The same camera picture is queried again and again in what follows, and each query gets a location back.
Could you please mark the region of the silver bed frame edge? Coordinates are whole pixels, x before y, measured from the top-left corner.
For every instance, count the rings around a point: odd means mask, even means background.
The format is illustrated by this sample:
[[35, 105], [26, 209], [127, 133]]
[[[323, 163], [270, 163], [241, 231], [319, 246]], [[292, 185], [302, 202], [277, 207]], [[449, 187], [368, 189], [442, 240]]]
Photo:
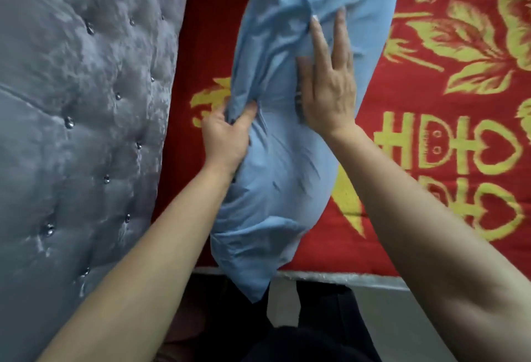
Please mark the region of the silver bed frame edge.
[[401, 277], [382, 276], [368, 273], [329, 273], [294, 270], [279, 270], [274, 278], [292, 281], [311, 281], [346, 285], [349, 287], [367, 287], [394, 291], [409, 291]]

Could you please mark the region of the person's right hand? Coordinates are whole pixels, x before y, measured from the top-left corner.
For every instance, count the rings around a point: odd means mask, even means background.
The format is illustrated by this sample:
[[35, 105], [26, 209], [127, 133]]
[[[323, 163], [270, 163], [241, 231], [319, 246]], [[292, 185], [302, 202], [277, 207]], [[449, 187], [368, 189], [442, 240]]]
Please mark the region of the person's right hand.
[[355, 124], [355, 77], [354, 72], [334, 70], [333, 45], [330, 49], [316, 16], [310, 20], [309, 32], [313, 55], [306, 57], [311, 57], [314, 62], [315, 102], [302, 102], [303, 116], [313, 131], [329, 141], [338, 131]]

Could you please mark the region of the red blanket with yellow pattern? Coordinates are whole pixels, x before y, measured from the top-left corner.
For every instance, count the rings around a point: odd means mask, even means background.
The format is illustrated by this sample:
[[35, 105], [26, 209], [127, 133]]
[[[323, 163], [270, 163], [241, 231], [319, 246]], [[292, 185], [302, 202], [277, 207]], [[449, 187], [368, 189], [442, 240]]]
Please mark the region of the red blanket with yellow pattern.
[[[187, 0], [154, 218], [203, 160], [248, 0]], [[357, 123], [531, 278], [531, 0], [397, 0]]]

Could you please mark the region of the grey tufted velvet headboard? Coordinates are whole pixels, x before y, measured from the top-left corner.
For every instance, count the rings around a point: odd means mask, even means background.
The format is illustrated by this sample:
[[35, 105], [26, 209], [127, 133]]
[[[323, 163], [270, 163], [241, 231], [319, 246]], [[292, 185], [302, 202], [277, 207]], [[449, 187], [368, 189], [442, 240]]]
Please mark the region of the grey tufted velvet headboard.
[[0, 362], [150, 225], [186, 0], [0, 0]]

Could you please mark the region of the person's left forearm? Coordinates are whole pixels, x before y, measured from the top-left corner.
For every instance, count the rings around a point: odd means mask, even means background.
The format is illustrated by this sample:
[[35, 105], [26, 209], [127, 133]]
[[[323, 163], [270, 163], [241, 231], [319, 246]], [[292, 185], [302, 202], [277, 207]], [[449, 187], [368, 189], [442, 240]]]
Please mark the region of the person's left forearm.
[[236, 167], [208, 160], [36, 362], [152, 362]]

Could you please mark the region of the person's black trousers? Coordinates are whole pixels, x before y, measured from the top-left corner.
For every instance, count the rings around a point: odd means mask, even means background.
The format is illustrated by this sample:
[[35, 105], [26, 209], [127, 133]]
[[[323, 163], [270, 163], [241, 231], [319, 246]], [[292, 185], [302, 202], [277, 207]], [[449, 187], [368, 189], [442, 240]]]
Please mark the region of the person's black trousers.
[[296, 326], [274, 327], [229, 278], [194, 278], [153, 362], [382, 362], [354, 292], [296, 282]]

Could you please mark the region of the person's left hand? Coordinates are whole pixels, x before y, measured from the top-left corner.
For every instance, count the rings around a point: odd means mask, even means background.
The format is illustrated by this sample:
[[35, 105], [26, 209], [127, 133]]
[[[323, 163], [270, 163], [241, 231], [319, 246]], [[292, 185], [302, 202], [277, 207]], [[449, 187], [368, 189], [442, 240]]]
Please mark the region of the person's left hand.
[[225, 118], [227, 103], [226, 100], [203, 119], [204, 167], [234, 177], [247, 154], [251, 126], [232, 126]]

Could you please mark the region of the light blue pillow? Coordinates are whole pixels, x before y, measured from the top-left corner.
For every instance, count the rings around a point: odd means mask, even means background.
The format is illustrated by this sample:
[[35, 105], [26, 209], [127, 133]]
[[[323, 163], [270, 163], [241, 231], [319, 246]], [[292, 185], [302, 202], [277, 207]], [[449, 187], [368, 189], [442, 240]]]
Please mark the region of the light blue pillow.
[[329, 45], [345, 7], [361, 107], [379, 62], [396, 0], [249, 0], [238, 32], [226, 119], [258, 105], [248, 152], [238, 167], [210, 236], [220, 269], [251, 303], [327, 206], [339, 163], [304, 121], [296, 57], [313, 54], [309, 21], [320, 19]]

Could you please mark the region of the person's right forearm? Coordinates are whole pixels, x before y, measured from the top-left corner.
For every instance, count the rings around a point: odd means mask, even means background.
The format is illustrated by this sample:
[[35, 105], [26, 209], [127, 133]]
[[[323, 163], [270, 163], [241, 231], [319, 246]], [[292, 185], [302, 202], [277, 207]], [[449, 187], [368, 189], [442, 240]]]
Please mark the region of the person's right forearm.
[[455, 359], [531, 362], [531, 281], [355, 124], [322, 136]]

